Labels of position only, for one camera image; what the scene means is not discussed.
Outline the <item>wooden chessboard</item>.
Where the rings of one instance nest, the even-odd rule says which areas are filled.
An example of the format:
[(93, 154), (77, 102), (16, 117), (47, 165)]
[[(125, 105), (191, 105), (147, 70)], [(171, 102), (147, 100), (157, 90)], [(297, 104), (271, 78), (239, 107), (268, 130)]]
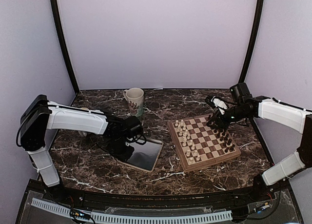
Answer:
[[(212, 129), (206, 125), (207, 121), (211, 118), (211, 114), (189, 117), (184, 119), (177, 119), (179, 121), (178, 125), (180, 125), (180, 121), (184, 120), (184, 125), (191, 138), (187, 139), (187, 146), (182, 146), (182, 136), (183, 136), (183, 126), (182, 131), (178, 132), (177, 127), (175, 127), (175, 121), (171, 120), (167, 122), (167, 127), (169, 129), (171, 138), (175, 145), (178, 157), (181, 161), (182, 168), (184, 172), (191, 172), (198, 169), (203, 169), (212, 165), (216, 165), (218, 163), (226, 162), (235, 158), (238, 158), (241, 155), (241, 151), (235, 143), (235, 151), (230, 153), (224, 153), (223, 150), (216, 150), (215, 146), (210, 138), (213, 134)], [(195, 150), (197, 150), (198, 155), (200, 156), (200, 160), (196, 161), (196, 157), (193, 156), (193, 151), (191, 150), (192, 146), (189, 146), (189, 141), (193, 141), (193, 145), (195, 145)], [(191, 151), (190, 156), (186, 156), (187, 150)]]

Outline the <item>silver metal tray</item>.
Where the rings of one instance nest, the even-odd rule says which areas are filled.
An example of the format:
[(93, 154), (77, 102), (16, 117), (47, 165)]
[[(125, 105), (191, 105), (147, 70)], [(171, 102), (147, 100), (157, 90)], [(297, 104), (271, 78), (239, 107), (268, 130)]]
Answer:
[(128, 147), (133, 148), (133, 151), (129, 159), (121, 163), (145, 172), (153, 172), (163, 148), (163, 142), (147, 138), (145, 144), (139, 144), (143, 142), (144, 140), (139, 140), (136, 143), (126, 143)]

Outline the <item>white chess queen piece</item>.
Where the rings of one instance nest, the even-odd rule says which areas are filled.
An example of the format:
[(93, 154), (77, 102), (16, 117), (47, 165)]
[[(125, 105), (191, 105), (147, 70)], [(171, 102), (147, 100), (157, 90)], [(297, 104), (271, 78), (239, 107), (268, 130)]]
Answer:
[(182, 136), (182, 139), (183, 139), (184, 142), (187, 141), (187, 136), (188, 136), (188, 134), (186, 132), (184, 132), (183, 136)]

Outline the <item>white chess knight piece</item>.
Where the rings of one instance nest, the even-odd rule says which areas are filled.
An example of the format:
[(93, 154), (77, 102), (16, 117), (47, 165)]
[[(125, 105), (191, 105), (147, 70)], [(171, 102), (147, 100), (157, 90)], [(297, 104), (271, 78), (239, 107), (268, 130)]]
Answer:
[(178, 132), (181, 132), (182, 131), (182, 127), (180, 125), (178, 125), (177, 130), (178, 130)]

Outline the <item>white chess king piece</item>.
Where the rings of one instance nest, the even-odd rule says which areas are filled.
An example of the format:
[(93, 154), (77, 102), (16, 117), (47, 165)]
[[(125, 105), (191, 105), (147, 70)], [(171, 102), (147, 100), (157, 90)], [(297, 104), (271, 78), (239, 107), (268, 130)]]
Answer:
[(187, 146), (187, 139), (183, 139), (182, 146), (183, 147)]

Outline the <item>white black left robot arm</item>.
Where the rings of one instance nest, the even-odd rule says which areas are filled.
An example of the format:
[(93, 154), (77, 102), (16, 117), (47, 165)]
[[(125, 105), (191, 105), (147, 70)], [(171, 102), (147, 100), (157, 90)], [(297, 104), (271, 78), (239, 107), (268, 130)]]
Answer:
[(46, 95), (35, 97), (20, 118), (16, 145), (23, 148), (39, 173), (45, 190), (57, 202), (69, 198), (63, 181), (46, 147), (47, 130), (99, 135), (108, 139), (107, 151), (126, 162), (134, 152), (134, 144), (144, 145), (141, 121), (136, 116), (120, 118), (100, 110), (88, 110), (51, 102)]

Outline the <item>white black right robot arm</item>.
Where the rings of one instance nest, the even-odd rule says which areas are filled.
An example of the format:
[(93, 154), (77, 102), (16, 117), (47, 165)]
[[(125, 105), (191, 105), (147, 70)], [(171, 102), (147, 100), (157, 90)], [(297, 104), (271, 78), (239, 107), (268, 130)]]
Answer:
[(207, 121), (207, 126), (225, 132), (231, 123), (255, 118), (275, 124), (277, 137), (282, 133), (295, 135), (291, 142), (297, 142), (297, 148), (287, 146), (281, 160), (269, 169), (255, 176), (249, 190), (249, 198), (260, 201), (274, 187), (291, 179), (296, 174), (312, 166), (312, 112), (309, 109), (294, 106), (274, 97), (254, 97), (246, 83), (241, 82), (230, 87), (232, 100), (218, 96), (207, 96), (205, 102), (215, 110)]

